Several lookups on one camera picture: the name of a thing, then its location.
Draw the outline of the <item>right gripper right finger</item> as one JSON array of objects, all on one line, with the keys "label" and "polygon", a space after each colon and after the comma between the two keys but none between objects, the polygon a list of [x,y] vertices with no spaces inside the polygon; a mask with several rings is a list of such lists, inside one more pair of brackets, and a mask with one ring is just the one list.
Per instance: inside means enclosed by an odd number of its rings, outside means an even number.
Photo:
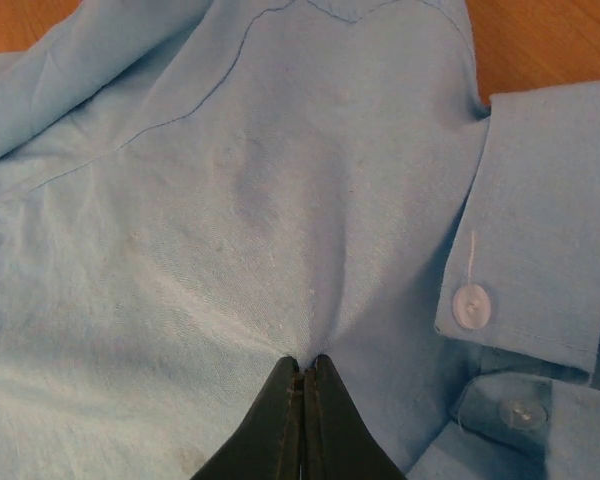
[{"label": "right gripper right finger", "polygon": [[304,479],[403,479],[367,429],[335,364],[318,356],[304,375]]}]

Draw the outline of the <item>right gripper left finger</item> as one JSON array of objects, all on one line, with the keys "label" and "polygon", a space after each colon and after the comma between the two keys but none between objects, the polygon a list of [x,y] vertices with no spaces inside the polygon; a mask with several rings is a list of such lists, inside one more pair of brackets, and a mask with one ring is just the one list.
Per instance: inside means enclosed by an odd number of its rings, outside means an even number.
[{"label": "right gripper left finger", "polygon": [[301,477],[304,377],[295,359],[277,361],[244,419],[193,480]]}]

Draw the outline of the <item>light blue shirt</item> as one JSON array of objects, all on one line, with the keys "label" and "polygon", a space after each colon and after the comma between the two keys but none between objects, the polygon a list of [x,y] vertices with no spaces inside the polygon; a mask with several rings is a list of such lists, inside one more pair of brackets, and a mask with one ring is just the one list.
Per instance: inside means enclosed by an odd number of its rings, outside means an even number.
[{"label": "light blue shirt", "polygon": [[331,358],[403,479],[600,479],[600,81],[462,1],[85,1],[0,53],[0,479],[193,479]]}]

